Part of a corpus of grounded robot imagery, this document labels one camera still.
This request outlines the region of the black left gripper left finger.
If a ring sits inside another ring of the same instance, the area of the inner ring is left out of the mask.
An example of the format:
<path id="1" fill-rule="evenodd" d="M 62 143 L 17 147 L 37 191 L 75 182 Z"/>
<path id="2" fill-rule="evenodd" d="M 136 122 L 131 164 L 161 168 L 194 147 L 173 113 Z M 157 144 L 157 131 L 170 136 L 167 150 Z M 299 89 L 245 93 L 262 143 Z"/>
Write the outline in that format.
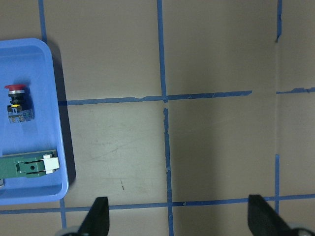
<path id="1" fill-rule="evenodd" d="M 79 236 L 107 236 L 109 233 L 109 203 L 107 197 L 97 197 L 83 220 Z"/>

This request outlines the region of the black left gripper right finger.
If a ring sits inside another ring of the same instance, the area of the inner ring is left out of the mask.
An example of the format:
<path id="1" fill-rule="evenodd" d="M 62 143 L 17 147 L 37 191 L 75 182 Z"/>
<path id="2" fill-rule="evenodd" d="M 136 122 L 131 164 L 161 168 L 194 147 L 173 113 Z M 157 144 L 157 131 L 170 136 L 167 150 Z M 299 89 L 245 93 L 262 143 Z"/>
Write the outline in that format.
<path id="1" fill-rule="evenodd" d="M 248 227 L 253 236 L 294 236 L 288 224 L 260 195 L 248 197 Z"/>

